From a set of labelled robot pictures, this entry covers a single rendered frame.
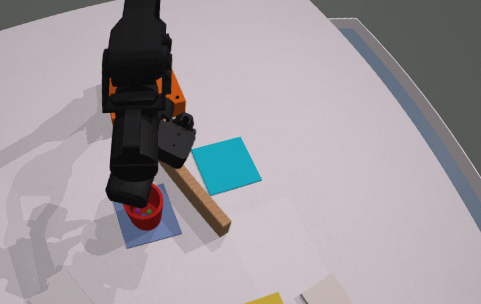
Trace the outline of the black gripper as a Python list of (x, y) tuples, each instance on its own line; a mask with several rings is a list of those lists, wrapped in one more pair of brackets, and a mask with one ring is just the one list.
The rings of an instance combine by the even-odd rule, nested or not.
[[(161, 117), (166, 118), (166, 121), (168, 121), (168, 119), (172, 118), (173, 111), (174, 102), (169, 97), (166, 97), (166, 111), (159, 111), (159, 117), (157, 120), (158, 130)], [(151, 183), (153, 183), (154, 178), (155, 177), (148, 181), (127, 182), (118, 179), (110, 173), (105, 192), (110, 201), (143, 209), (148, 205), (148, 199), (151, 193)]]

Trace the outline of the brown wooden plank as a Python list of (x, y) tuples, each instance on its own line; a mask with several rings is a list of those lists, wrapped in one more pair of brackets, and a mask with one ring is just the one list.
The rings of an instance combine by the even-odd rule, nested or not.
[(174, 169), (159, 160), (158, 163), (216, 234), (219, 237), (226, 235), (231, 224), (230, 218), (224, 214), (187, 168), (183, 165), (180, 169)]

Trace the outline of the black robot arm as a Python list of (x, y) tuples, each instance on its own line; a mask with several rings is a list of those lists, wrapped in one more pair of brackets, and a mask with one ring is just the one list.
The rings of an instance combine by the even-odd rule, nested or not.
[[(180, 169), (196, 140), (193, 116), (164, 121), (171, 95), (172, 39), (160, 19), (161, 0), (125, 0), (102, 55), (102, 113), (115, 113), (109, 169), (127, 182), (148, 181), (158, 160)], [(109, 84), (117, 87), (109, 96)], [(161, 93), (157, 80), (162, 78)]]

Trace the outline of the yellow rectangular block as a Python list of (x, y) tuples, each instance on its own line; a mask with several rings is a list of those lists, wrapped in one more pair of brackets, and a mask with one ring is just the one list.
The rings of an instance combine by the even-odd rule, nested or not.
[(284, 304), (279, 292), (270, 294), (268, 296), (253, 300), (252, 302), (246, 302), (244, 304)]

